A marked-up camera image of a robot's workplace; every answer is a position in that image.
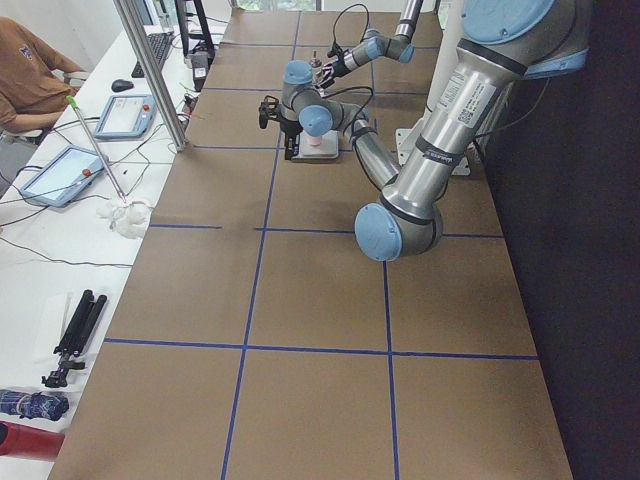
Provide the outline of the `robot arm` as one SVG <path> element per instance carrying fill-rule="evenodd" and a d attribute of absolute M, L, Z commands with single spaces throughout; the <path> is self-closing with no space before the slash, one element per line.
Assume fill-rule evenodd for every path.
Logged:
<path fill-rule="evenodd" d="M 588 1 L 465 2 L 457 64 L 437 104 L 417 124 L 408 159 L 399 162 L 362 107 L 333 101 L 322 90 L 379 58 L 410 61 L 420 10 L 419 2 L 407 2 L 393 36 L 369 29 L 357 46 L 333 47 L 319 75 L 307 62 L 289 62 L 281 96 L 266 97 L 258 109 L 261 126 L 279 124 L 287 158 L 298 153 L 301 134 L 338 131 L 350 141 L 379 190 L 377 201 L 356 216 L 356 240 L 379 262 L 422 254 L 440 240 L 438 199 L 504 88 L 577 71 L 588 53 Z"/>
<path fill-rule="evenodd" d="M 422 0 L 406 1 L 400 14 L 393 36 L 381 34 L 366 22 L 360 42 L 353 48 L 344 49 L 338 41 L 336 26 L 341 16 L 353 6 L 362 6 L 369 19 L 368 8 L 361 3 L 347 7 L 337 17 L 332 28 L 332 43 L 327 52 L 330 62 L 324 64 L 314 85 L 326 89 L 335 83 L 337 78 L 344 77 L 364 65 L 378 59 L 389 58 L 399 63 L 408 63 L 414 53 L 412 38 L 417 30 L 417 22 L 422 9 Z"/>

